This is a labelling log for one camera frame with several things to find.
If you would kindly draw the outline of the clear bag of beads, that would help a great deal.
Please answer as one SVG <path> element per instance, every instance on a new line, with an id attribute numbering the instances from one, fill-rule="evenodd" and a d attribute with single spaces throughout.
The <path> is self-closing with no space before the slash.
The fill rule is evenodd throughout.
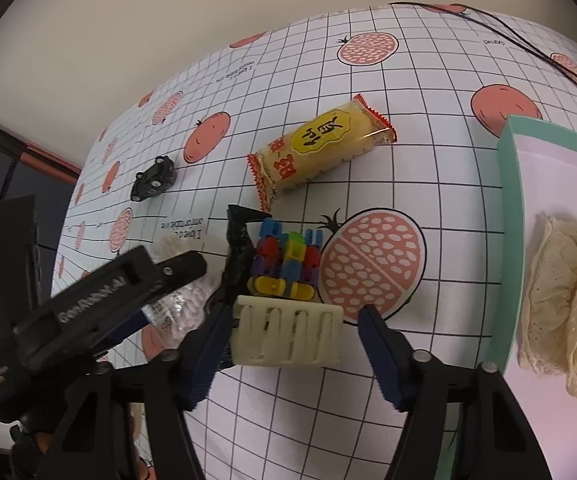
<path id="1" fill-rule="evenodd" d="M 142 309 L 148 321 L 141 330 L 142 350 L 147 361 L 164 350 L 177 349 L 189 332 L 200 327 L 206 318 L 207 302 L 220 282 L 220 274 L 208 270 L 198 280 Z"/>

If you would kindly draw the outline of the black toy car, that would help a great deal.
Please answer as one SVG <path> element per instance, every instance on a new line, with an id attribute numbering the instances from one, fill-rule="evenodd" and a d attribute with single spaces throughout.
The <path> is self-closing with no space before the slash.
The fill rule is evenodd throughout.
<path id="1" fill-rule="evenodd" d="M 143 200 L 162 195 L 174 185 L 176 179 L 177 171 L 174 168 L 174 162 L 166 155 L 159 155 L 151 167 L 136 174 L 130 200 L 143 202 Z"/>

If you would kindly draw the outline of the cream plastic rack piece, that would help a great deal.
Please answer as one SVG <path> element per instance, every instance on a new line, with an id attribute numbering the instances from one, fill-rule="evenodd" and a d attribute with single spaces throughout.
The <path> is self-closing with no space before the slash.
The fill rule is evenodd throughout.
<path id="1" fill-rule="evenodd" d="M 343 308 L 239 296 L 233 307 L 232 361 L 262 367 L 325 367 L 339 361 Z"/>

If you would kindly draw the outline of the yellow snack cracker packet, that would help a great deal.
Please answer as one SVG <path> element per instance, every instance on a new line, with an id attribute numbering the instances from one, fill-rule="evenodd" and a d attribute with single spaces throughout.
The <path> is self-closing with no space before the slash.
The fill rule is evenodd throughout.
<path id="1" fill-rule="evenodd" d="M 357 94 L 247 156 L 260 208 L 281 195 L 363 155 L 397 141 L 389 120 Z"/>

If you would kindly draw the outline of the fruit pattern grid tablecloth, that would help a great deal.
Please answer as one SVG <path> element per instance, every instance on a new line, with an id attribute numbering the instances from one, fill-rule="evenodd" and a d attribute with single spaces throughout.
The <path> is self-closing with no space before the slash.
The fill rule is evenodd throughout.
<path id="1" fill-rule="evenodd" d="M 379 392 L 357 313 L 457 366 L 492 339 L 503 250 L 497 139 L 512 115 L 577 132 L 577 44 L 463 4 L 392 3 L 235 42 L 148 93 L 93 144 L 52 275 L 60 292 L 177 235 L 220 274 L 232 205 L 258 208 L 255 154 L 355 96 L 395 142 L 273 198 L 249 224 L 247 292 L 338 304 L 335 364 L 235 365 L 188 425 L 210 479 L 381 479 L 404 417 Z"/>

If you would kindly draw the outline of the teal rimmed white tray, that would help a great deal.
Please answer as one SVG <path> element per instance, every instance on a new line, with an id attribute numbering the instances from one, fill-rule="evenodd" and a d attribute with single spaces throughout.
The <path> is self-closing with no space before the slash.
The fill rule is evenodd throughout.
<path id="1" fill-rule="evenodd" d="M 497 142 L 500 286 L 484 359 L 555 479 L 577 479 L 577 133 L 509 116 Z"/>

